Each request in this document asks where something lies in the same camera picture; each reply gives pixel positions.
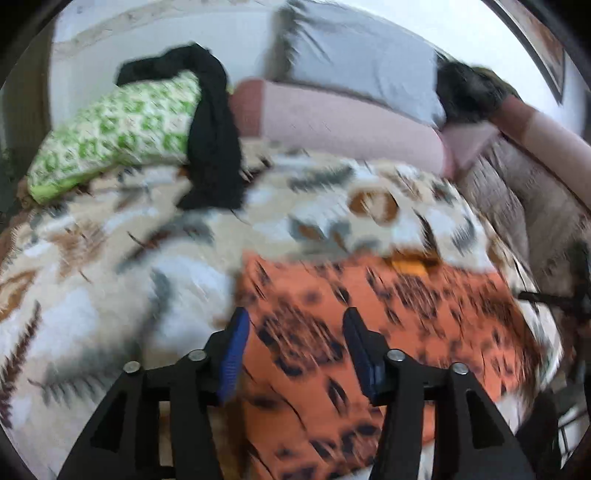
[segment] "brown blanket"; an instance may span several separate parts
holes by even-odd
[[[566,251],[575,240],[591,244],[589,212],[544,166],[510,140],[499,138],[457,188],[529,266],[540,291],[571,293]],[[553,313],[568,351],[570,322],[560,312]]]

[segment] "pink pillow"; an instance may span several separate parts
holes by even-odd
[[[438,132],[373,103],[249,79],[236,88],[230,108],[242,137],[356,160],[388,158],[441,176],[455,172]]]
[[[446,124],[441,131],[441,137],[452,153],[457,173],[469,170],[478,155],[498,135],[499,129],[490,122]]]

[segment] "dark fur fabric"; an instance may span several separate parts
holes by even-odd
[[[437,95],[447,121],[475,124],[489,118],[505,100],[508,86],[493,72],[451,61],[440,66]]]

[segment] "pink fabric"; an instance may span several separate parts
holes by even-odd
[[[261,114],[252,82],[261,82]],[[442,175],[453,171],[437,132],[387,108],[330,92],[263,80],[241,83],[231,102],[241,135],[357,160],[387,158]]]
[[[489,122],[479,124],[447,124],[441,131],[444,143],[453,156],[456,171],[450,177],[471,168],[478,155],[499,135],[499,129]]]
[[[585,140],[536,112],[521,144],[591,209],[591,147]]]

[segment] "picture frame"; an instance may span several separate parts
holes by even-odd
[[[518,0],[482,0],[509,27],[530,54],[557,103],[562,103],[566,76],[563,45]]]

